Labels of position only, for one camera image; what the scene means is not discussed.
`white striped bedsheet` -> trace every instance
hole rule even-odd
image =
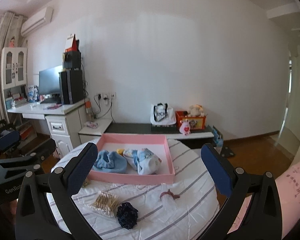
[[[87,143],[67,154],[53,168],[64,167],[68,161],[77,156]],[[176,200],[178,209],[166,211],[160,201],[162,186],[141,186],[113,184],[91,181],[80,189],[72,199],[88,223],[103,239],[144,239],[144,240],[193,240],[208,226],[218,213],[214,182],[201,158],[184,144],[168,140],[173,166],[176,171],[175,183],[168,185],[174,194],[180,194]],[[89,207],[102,190],[116,194],[120,201],[130,202],[138,209],[138,224],[131,230],[121,228],[118,221],[105,218]],[[47,194],[52,212],[61,229],[69,232],[51,194]]]

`floral pillowcase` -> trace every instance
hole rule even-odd
[[[300,218],[300,162],[291,166],[275,180],[282,211],[282,238],[293,228]],[[229,233],[237,230],[247,211],[251,196],[247,197]]]

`figurine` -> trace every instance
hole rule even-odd
[[[10,43],[9,43],[9,48],[14,48],[14,36],[11,38]]]
[[[180,126],[180,133],[182,133],[183,135],[188,135],[190,133],[190,124],[188,119],[186,119],[185,121],[180,121],[181,126]]]

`white tote bag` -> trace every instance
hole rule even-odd
[[[167,103],[151,105],[150,122],[153,125],[173,125],[176,123],[176,116],[173,108]]]

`small pink box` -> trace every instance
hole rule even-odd
[[[141,135],[141,134],[103,134],[97,142],[98,151],[117,149],[136,149],[148,148],[161,160],[161,166],[157,174],[138,175],[128,164],[127,174],[108,173],[91,170],[88,179],[135,185],[157,185],[161,183],[173,184],[175,176],[169,145],[165,135]]]

